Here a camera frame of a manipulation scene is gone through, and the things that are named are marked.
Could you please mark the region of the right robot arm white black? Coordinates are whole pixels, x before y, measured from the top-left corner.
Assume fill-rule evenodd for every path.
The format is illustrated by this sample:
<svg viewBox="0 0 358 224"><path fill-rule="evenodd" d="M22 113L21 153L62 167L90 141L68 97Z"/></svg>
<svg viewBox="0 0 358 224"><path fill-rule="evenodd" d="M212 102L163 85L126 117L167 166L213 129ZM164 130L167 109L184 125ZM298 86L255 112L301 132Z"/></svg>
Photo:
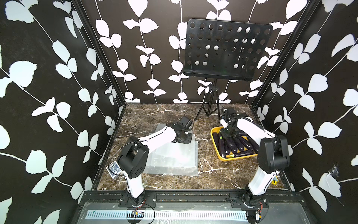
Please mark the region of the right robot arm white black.
<svg viewBox="0 0 358 224"><path fill-rule="evenodd" d="M267 131L248 117L235 115L221 119L220 123L230 131L238 129L245 132L259 146L257 171L241 196L247 204L256 203L264 197L272 180L290 165L288 141L283 135Z"/></svg>

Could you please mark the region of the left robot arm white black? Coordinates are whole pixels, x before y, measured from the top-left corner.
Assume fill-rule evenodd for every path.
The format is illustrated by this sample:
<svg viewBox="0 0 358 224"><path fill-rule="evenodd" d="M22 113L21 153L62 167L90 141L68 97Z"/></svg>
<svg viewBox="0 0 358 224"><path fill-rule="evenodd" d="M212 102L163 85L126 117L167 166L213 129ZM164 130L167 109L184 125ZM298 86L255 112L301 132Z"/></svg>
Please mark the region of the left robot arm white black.
<svg viewBox="0 0 358 224"><path fill-rule="evenodd" d="M192 139L193 134L185 131L178 123L170 123L145 137L131 136L122 147L116 160L125 176L129 198L135 203L144 201L145 190L142 185L142 173L151 153L170 142L188 145Z"/></svg>

